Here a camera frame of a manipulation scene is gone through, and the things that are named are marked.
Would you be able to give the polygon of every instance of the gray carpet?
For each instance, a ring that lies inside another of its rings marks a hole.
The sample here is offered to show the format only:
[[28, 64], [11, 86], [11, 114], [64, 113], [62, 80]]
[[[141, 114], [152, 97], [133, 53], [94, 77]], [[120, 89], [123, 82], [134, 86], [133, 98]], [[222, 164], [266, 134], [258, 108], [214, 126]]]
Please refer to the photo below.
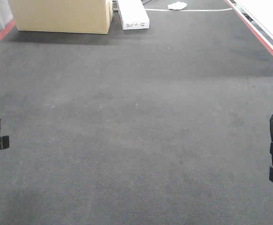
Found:
[[273, 57], [234, 11], [148, 15], [0, 43], [0, 225], [273, 225]]

